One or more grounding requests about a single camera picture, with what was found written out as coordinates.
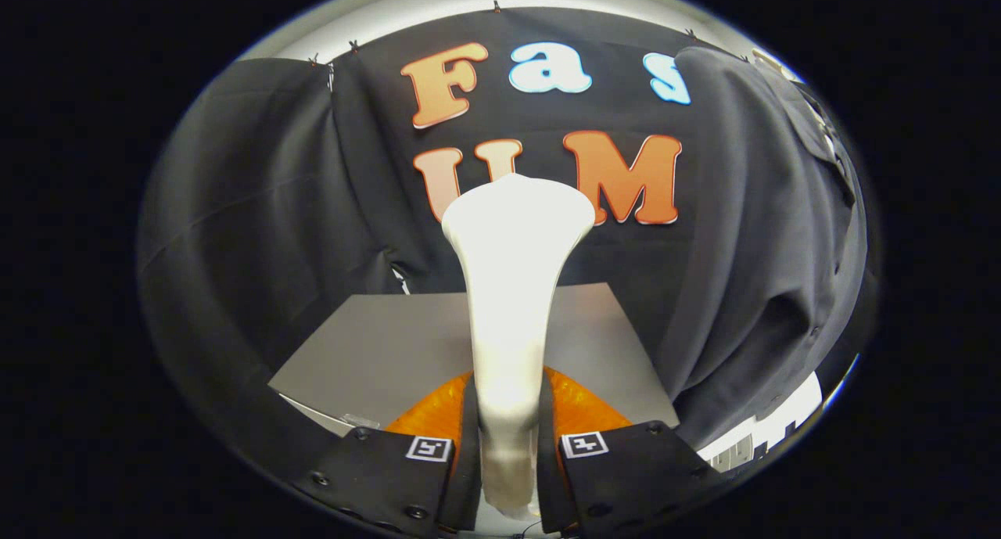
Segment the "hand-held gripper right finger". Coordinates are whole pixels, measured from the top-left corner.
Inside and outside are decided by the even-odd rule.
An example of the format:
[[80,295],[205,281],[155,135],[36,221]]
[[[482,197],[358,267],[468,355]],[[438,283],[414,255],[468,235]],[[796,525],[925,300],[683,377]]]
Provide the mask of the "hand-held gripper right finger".
[[723,492],[723,473],[665,422],[633,424],[552,368],[544,368],[537,438],[537,500],[547,534],[629,537]]

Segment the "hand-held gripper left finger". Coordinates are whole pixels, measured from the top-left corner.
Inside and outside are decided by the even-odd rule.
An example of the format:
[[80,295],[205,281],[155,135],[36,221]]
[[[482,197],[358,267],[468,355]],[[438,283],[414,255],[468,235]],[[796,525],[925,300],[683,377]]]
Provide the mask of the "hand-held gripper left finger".
[[472,531],[482,492],[472,374],[419,400],[383,431],[351,429],[293,485],[335,510],[408,537]]

